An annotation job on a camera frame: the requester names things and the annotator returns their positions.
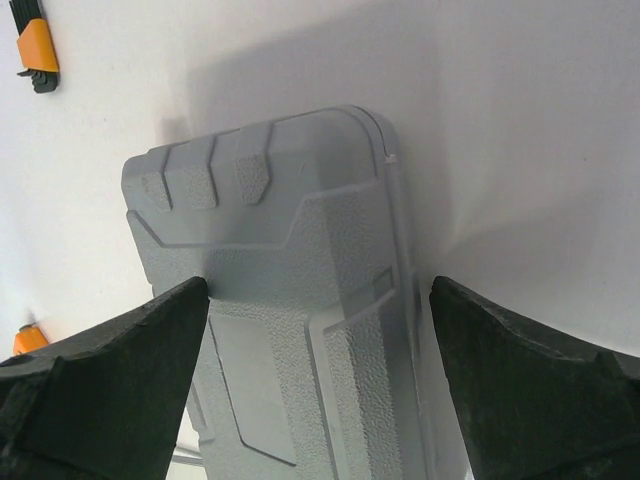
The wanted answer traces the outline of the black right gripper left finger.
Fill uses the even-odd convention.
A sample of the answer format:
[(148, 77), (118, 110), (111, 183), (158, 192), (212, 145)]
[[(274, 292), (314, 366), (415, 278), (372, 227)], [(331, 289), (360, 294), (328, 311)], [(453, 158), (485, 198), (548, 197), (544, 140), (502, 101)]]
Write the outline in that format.
[(2, 478), (165, 478), (207, 313), (207, 283), (193, 277), (2, 362)]

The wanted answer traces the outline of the grey plastic tool case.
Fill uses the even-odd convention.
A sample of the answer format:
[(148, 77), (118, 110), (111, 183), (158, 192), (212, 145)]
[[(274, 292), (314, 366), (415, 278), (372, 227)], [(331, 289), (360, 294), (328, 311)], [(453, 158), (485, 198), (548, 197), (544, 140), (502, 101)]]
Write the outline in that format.
[(209, 311), (187, 408), (211, 479), (468, 479), (399, 142), (337, 106), (163, 145), (121, 188), (155, 294)]

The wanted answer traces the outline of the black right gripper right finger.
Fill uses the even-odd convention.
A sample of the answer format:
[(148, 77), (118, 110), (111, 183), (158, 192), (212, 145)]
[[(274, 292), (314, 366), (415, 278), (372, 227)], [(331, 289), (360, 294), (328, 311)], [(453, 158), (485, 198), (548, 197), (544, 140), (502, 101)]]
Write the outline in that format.
[(477, 479), (636, 479), (639, 360), (438, 276), (429, 295)]

